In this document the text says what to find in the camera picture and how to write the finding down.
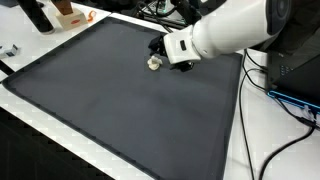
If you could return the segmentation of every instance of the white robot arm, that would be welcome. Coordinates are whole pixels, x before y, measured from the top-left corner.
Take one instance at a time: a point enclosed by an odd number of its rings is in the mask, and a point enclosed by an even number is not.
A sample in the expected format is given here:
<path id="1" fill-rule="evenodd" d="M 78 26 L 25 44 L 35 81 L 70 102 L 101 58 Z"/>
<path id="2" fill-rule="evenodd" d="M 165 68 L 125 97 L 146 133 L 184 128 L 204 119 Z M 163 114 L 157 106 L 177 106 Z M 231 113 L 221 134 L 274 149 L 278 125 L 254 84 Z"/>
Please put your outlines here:
<path id="1" fill-rule="evenodd" d="M 196 24 L 164 36 L 171 64 L 190 63 L 259 44 L 276 35 L 291 0 L 227 0 Z"/>

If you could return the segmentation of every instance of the white table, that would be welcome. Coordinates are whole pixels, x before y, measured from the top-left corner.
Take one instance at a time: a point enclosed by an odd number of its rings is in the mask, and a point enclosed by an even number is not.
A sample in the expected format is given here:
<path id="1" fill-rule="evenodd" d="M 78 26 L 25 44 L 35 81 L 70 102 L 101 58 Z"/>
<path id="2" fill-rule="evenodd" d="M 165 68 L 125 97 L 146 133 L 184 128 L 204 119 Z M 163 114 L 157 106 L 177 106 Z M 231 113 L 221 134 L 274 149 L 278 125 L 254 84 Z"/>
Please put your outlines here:
<path id="1" fill-rule="evenodd" d="M 80 5 L 75 6 L 83 8 L 82 10 L 84 12 L 88 12 L 91 9 Z M 17 37 L 22 38 L 22 32 L 28 34 L 27 37 L 20 40 L 19 38 L 12 40 L 7 38 L 7 36 L 4 38 L 1 36 L 0 38 L 0 42 L 15 43 L 19 47 L 22 47 L 22 52 L 19 56 L 4 61 L 14 70 L 24 67 L 86 29 L 86 27 L 81 27 L 73 33 L 58 31 L 57 34 L 52 36 L 41 36 L 36 30 L 32 32 L 34 28 L 32 28 L 30 21 L 22 14 L 19 8 L 5 11 L 7 16 L 6 21 L 13 21 L 12 26 L 16 27 L 14 31 L 17 33 Z M 95 11 L 98 12 L 96 21 L 110 14 L 108 12 Z M 0 7 L 0 17 L 3 15 L 3 12 Z M 157 24 L 119 14 L 111 14 L 110 16 L 165 32 L 165 30 Z M 0 27 L 0 33 L 10 33 L 11 30 L 9 31 L 8 28 L 9 27 L 4 29 Z M 258 63 L 266 63 L 266 54 L 252 50 L 250 50 L 249 53 Z M 254 67 L 249 61 L 247 61 L 246 66 L 247 68 Z M 264 77 L 262 75 L 252 73 L 251 76 L 258 84 L 264 85 Z M 152 179 L 77 131 L 16 97 L 2 86 L 0 87 L 0 106 L 114 179 Z M 302 136 L 308 130 L 304 125 L 301 125 L 286 114 L 272 99 L 255 89 L 247 81 L 243 89 L 243 108 L 245 126 L 256 175 L 260 172 L 263 160 L 272 151 L 288 141 Z M 301 114 L 300 109 L 291 106 L 289 108 L 297 114 Z M 248 160 L 240 125 L 239 109 L 237 107 L 229 142 L 228 158 L 224 175 L 225 180 L 250 179 Z M 319 136 L 319 132 L 315 132 L 309 139 L 294 145 L 278 155 L 268 166 L 264 179 L 319 179 L 320 172 L 317 171 L 320 166 L 320 157 L 317 156 L 318 152 L 320 152 Z"/>

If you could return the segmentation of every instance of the white box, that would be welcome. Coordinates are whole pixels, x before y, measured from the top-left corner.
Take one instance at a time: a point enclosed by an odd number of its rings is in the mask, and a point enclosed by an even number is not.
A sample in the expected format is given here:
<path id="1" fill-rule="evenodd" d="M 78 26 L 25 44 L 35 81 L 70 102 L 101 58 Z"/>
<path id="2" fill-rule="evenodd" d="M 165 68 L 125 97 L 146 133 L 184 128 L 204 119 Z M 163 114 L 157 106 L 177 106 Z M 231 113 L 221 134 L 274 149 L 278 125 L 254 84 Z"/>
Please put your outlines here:
<path id="1" fill-rule="evenodd" d="M 17 52 L 18 48 L 16 45 L 12 45 L 11 47 L 0 46 L 0 59 L 15 56 Z"/>
<path id="2" fill-rule="evenodd" d="M 79 9 L 73 8 L 73 13 L 62 15 L 59 11 L 56 17 L 65 31 L 88 24 L 86 16 Z"/>

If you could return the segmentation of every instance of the gray fabric surface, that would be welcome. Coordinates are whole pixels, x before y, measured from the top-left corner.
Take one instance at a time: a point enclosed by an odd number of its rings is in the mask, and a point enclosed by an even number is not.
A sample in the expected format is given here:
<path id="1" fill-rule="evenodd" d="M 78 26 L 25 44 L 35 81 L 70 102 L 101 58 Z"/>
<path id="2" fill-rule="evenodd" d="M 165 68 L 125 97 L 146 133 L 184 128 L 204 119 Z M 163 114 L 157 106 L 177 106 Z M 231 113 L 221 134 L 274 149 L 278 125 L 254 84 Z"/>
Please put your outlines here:
<path id="1" fill-rule="evenodd" d="M 164 66 L 153 72 L 147 46 L 159 32 L 111 18 L 91 31 L 5 86 L 154 177 L 222 179 L 241 55 L 186 73 L 161 57 Z"/>
<path id="2" fill-rule="evenodd" d="M 18 2 L 16 0 L 0 0 L 0 5 L 11 8 L 18 5 Z"/>

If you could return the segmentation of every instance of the black cable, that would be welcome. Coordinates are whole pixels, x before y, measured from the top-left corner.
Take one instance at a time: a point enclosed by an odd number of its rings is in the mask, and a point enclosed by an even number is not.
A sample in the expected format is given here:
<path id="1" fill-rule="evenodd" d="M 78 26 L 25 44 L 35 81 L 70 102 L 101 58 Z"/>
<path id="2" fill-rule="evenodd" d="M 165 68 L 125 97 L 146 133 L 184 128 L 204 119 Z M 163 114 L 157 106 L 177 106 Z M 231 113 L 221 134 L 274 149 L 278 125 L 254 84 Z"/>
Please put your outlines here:
<path id="1" fill-rule="evenodd" d="M 275 98 L 275 100 L 280 104 L 280 106 L 281 106 L 289 115 L 291 115 L 291 116 L 292 116 L 293 118 L 295 118 L 297 121 L 299 121 L 300 123 L 302 123 L 302 124 L 304 124 L 304 125 L 306 125 L 306 126 L 308 126 L 308 127 L 311 127 L 311 128 L 313 127 L 313 128 L 315 128 L 315 129 L 317 129 L 317 130 L 320 130 L 320 127 L 317 126 L 316 123 L 314 123 L 314 122 L 312 122 L 312 121 L 310 121 L 310 120 L 308 120 L 308 119 L 305 119 L 305 118 L 303 118 L 303 117 L 298 117 L 298 116 L 294 115 L 292 112 L 289 111 L 289 109 L 283 104 L 282 101 L 280 101 L 280 100 L 277 99 L 277 98 Z"/>
<path id="2" fill-rule="evenodd" d="M 247 140 L 247 135 L 246 135 L 246 129 L 244 127 L 244 118 L 243 118 L 243 112 L 242 112 L 242 87 L 243 87 L 243 83 L 244 83 L 244 80 L 246 79 L 246 77 L 249 77 L 249 72 L 250 71 L 263 72 L 263 70 L 253 68 L 253 69 L 249 69 L 248 71 L 246 71 L 244 77 L 242 78 L 242 81 L 241 81 L 241 84 L 240 84 L 240 89 L 239 89 L 239 109 L 240 109 L 241 126 L 242 126 L 242 132 L 243 132 L 244 141 L 245 141 L 245 145 L 246 145 L 248 161 L 249 161 L 249 165 L 250 165 L 251 177 L 252 177 L 252 180 L 254 180 L 255 178 L 254 178 L 252 160 L 251 160 L 251 156 L 250 156 L 250 150 L 249 150 L 249 145 L 248 145 L 248 140 Z"/>
<path id="3" fill-rule="evenodd" d="M 261 65 L 260 65 L 260 64 L 258 64 L 256 61 L 254 61 L 254 60 L 251 58 L 251 56 L 249 55 L 249 53 L 248 53 L 248 50 L 247 50 L 247 49 L 245 49 L 244 51 L 245 51 L 246 56 L 248 56 L 248 58 L 250 59 L 250 61 L 251 61 L 253 64 L 255 64 L 256 66 L 258 66 L 259 68 L 261 68 L 261 69 L 263 69 L 263 70 L 268 70 L 268 68 L 267 68 L 267 67 L 265 67 L 265 66 L 261 66 Z"/>
<path id="4" fill-rule="evenodd" d="M 285 150 L 286 148 L 290 147 L 291 145 L 295 144 L 295 143 L 298 143 L 304 139 L 307 139 L 309 136 L 312 135 L 312 133 L 314 132 L 314 127 L 311 127 L 310 130 L 307 132 L 307 134 L 305 134 L 304 136 L 298 138 L 298 139 L 295 139 L 283 146 L 281 146 L 279 149 L 277 149 L 276 151 L 274 151 L 273 153 L 270 154 L 270 156 L 264 161 L 263 165 L 262 165 L 262 169 L 261 169 L 261 172 L 260 172 L 260 175 L 259 175 L 259 180 L 262 180 L 263 178 L 263 175 L 264 175 L 264 172 L 269 164 L 269 162 L 277 155 L 279 154 L 280 152 L 282 152 L 283 150 Z"/>
<path id="5" fill-rule="evenodd" d="M 137 8 L 138 8 L 141 12 L 145 13 L 145 12 L 142 10 L 142 8 L 140 7 L 140 5 L 145 6 L 145 7 L 150 11 L 150 13 L 152 14 L 153 18 L 154 18 L 165 30 L 167 30 L 169 33 L 172 33 L 172 32 L 173 32 L 170 28 L 168 28 L 166 25 L 164 25 L 164 24 L 161 22 L 161 20 L 160 20 L 160 19 L 157 17 L 157 15 L 152 11 L 152 9 L 150 8 L 150 6 L 149 6 L 148 4 L 146 4 L 146 3 L 144 3 L 144 2 L 141 2 L 141 1 L 137 3 Z"/>
<path id="6" fill-rule="evenodd" d="M 242 68 L 244 70 L 244 73 L 246 74 L 246 76 L 248 76 L 248 79 L 249 81 L 251 82 L 251 84 L 253 84 L 255 87 L 257 87 L 258 89 L 262 90 L 263 92 L 267 92 L 267 89 L 257 85 L 255 82 L 253 82 L 253 80 L 251 79 L 251 77 L 248 75 L 248 71 L 247 69 L 245 68 L 244 66 L 244 63 L 245 63 L 245 59 L 246 59 L 246 56 L 247 56 L 247 53 L 246 53 L 246 49 L 244 50 L 244 55 L 243 55 L 243 60 L 242 60 Z"/>
<path id="7" fill-rule="evenodd" d="M 172 13 L 174 13 L 174 11 L 176 11 L 177 7 L 173 7 L 169 12 L 166 13 L 159 13 L 158 9 L 159 9 L 159 4 L 160 4 L 160 0 L 157 0 L 157 4 L 156 4 L 156 14 L 158 17 L 168 17 L 170 16 Z"/>
<path id="8" fill-rule="evenodd" d="M 251 170 L 251 176 L 252 176 L 252 180 L 254 180 L 254 172 L 253 172 L 253 167 L 252 167 L 252 161 L 251 161 L 251 156 L 250 156 L 250 150 L 249 150 L 249 146 L 248 146 L 248 141 L 247 141 L 247 137 L 246 137 L 246 131 L 245 131 L 245 127 L 244 127 L 244 118 L 243 118 L 243 112 L 242 112 L 242 88 L 243 88 L 243 83 L 244 83 L 244 80 L 246 77 L 248 77 L 248 79 L 250 80 L 250 82 L 257 88 L 265 91 L 266 89 L 262 88 L 261 86 L 258 86 L 257 84 L 255 84 L 252 79 L 250 78 L 249 76 L 249 72 L 250 71 L 260 71 L 261 73 L 266 73 L 266 69 L 264 68 L 261 68 L 261 69 L 256 69 L 256 68 L 252 68 L 252 69 L 249 69 L 248 71 L 246 70 L 244 64 L 245 64 L 245 58 L 247 56 L 247 50 L 245 49 L 245 53 L 244 53 L 244 59 L 243 59 L 243 64 L 242 64 L 242 68 L 245 72 L 245 75 L 241 81 L 241 85 L 240 85 L 240 90 L 239 90 L 239 108 L 240 108 L 240 119 L 241 119 L 241 125 L 242 125 L 242 130 L 243 130 L 243 135 L 244 135 L 244 139 L 245 139 L 245 145 L 246 145 L 246 150 L 247 150 L 247 155 L 248 155 L 248 161 L 249 161 L 249 165 L 250 165 L 250 170 Z M 312 121 L 309 121 L 303 117 L 298 117 L 296 115 L 294 115 L 293 113 L 291 113 L 288 108 L 280 101 L 278 100 L 277 98 L 275 98 L 279 103 L 280 105 L 282 106 L 282 108 L 288 113 L 290 114 L 292 117 L 294 117 L 295 119 L 297 119 L 299 122 L 307 125 L 308 127 L 310 127 L 310 130 L 308 131 L 308 133 L 306 133 L 304 136 L 298 138 L 298 139 L 295 139 L 283 146 L 281 146 L 280 148 L 278 148 L 276 151 L 272 152 L 270 154 L 270 156 L 264 161 L 263 165 L 262 165 L 262 169 L 260 171 L 260 174 L 259 174 L 259 180 L 262 180 L 263 179 L 263 175 L 264 175 L 264 172 L 269 164 L 269 162 L 277 155 L 279 154 L 280 152 L 282 152 L 284 149 L 292 146 L 293 144 L 295 143 L 298 143 L 306 138 L 308 138 L 309 136 L 312 135 L 312 133 L 314 132 L 315 129 L 320 129 L 316 122 L 312 122 Z"/>
<path id="9" fill-rule="evenodd" d="M 298 143 L 306 138 L 308 138 L 309 136 L 312 135 L 312 133 L 314 132 L 315 129 L 319 129 L 319 127 L 317 126 L 316 122 L 312 122 L 310 120 L 307 120 L 303 117 L 298 117 L 296 115 L 294 115 L 292 112 L 289 111 L 289 109 L 283 104 L 282 101 L 280 101 L 279 99 L 275 98 L 275 100 L 280 104 L 280 106 L 289 114 L 291 115 L 292 117 L 294 117 L 296 120 L 298 120 L 300 123 L 310 127 L 310 130 L 308 131 L 307 134 L 305 134 L 304 136 L 298 138 L 298 139 L 295 139 L 285 145 L 283 145 L 282 147 L 278 148 L 276 151 L 274 151 L 273 153 L 270 154 L 270 156 L 264 161 L 263 165 L 262 165 L 262 169 L 261 169 L 261 172 L 260 172 L 260 175 L 259 175 L 259 180 L 262 180 L 263 178 L 263 175 L 264 175 L 264 172 L 269 164 L 269 162 L 277 155 L 279 154 L 280 152 L 282 152 L 284 149 L 288 148 L 289 146 L 295 144 L 295 143 Z"/>

